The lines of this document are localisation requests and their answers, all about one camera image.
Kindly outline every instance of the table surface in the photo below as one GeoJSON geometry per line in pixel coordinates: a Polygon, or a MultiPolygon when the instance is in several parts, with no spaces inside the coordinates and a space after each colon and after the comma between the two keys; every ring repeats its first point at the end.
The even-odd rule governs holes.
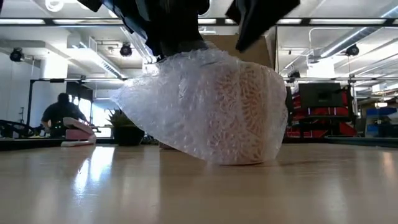
{"type": "Polygon", "coordinates": [[[398,223],[398,151],[284,145],[256,166],[155,146],[0,152],[0,223],[398,223]]]}

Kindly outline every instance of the fluorescent light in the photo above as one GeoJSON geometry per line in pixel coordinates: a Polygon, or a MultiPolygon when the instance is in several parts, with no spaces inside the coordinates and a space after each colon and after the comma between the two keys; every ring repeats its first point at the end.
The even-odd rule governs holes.
{"type": "Polygon", "coordinates": [[[79,44],[82,45],[84,48],[88,48],[82,41],[80,41],[79,44]]]}
{"type": "Polygon", "coordinates": [[[397,88],[398,88],[398,83],[394,84],[383,83],[372,86],[372,92],[377,93],[382,91],[395,90],[397,88]]]}
{"type": "Polygon", "coordinates": [[[280,19],[278,24],[299,24],[301,19],[280,19]]]}
{"type": "Polygon", "coordinates": [[[199,24],[216,24],[216,19],[198,19],[199,24]]]}
{"type": "Polygon", "coordinates": [[[225,19],[225,24],[236,24],[232,19],[225,19]]]}
{"type": "Polygon", "coordinates": [[[312,19],[310,24],[382,24],[385,19],[312,19]]]}
{"type": "Polygon", "coordinates": [[[98,98],[94,98],[94,100],[110,100],[110,97],[98,97],[98,98]]]}
{"type": "Polygon", "coordinates": [[[371,87],[354,86],[355,91],[368,91],[371,87]]]}
{"type": "Polygon", "coordinates": [[[0,19],[0,24],[45,24],[42,19],[0,19]]]}
{"type": "Polygon", "coordinates": [[[375,103],[374,106],[377,107],[377,108],[383,108],[383,107],[388,106],[388,103],[386,103],[386,102],[378,102],[378,103],[375,103]]]}
{"type": "Polygon", "coordinates": [[[90,25],[90,24],[120,24],[123,25],[120,19],[54,19],[55,24],[58,25],[90,25]]]}
{"type": "Polygon", "coordinates": [[[118,78],[88,78],[88,82],[111,82],[115,80],[120,80],[118,78]]]}
{"type": "Polygon", "coordinates": [[[216,34],[215,30],[200,30],[199,33],[201,34],[216,34]]]}

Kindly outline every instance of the potted plant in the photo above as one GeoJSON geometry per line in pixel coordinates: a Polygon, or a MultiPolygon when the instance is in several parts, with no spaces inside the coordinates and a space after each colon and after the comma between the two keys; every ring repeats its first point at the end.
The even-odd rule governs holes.
{"type": "Polygon", "coordinates": [[[112,124],[113,138],[120,146],[140,145],[145,132],[139,129],[122,110],[110,111],[108,121],[112,124]]]}

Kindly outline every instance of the spotlight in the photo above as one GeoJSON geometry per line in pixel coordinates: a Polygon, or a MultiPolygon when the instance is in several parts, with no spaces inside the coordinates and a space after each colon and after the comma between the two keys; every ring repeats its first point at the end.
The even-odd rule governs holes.
{"type": "Polygon", "coordinates": [[[123,47],[120,49],[120,54],[123,57],[129,57],[132,54],[132,49],[129,43],[123,43],[123,47]]]}
{"type": "Polygon", "coordinates": [[[10,54],[10,60],[13,62],[23,62],[25,60],[25,55],[22,53],[22,48],[16,47],[10,54]]]}
{"type": "Polygon", "coordinates": [[[356,44],[352,45],[351,47],[348,47],[346,50],[347,56],[357,56],[358,54],[359,54],[359,48],[356,46],[356,44]]]}

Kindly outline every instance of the person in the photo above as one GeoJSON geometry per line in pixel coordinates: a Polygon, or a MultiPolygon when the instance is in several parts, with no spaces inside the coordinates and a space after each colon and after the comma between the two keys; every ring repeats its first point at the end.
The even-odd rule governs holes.
{"type": "Polygon", "coordinates": [[[63,125],[63,118],[81,119],[88,123],[86,116],[80,111],[79,107],[69,102],[69,95],[66,93],[58,95],[58,101],[44,111],[41,120],[45,132],[50,133],[52,138],[65,135],[67,128],[63,125]]]}

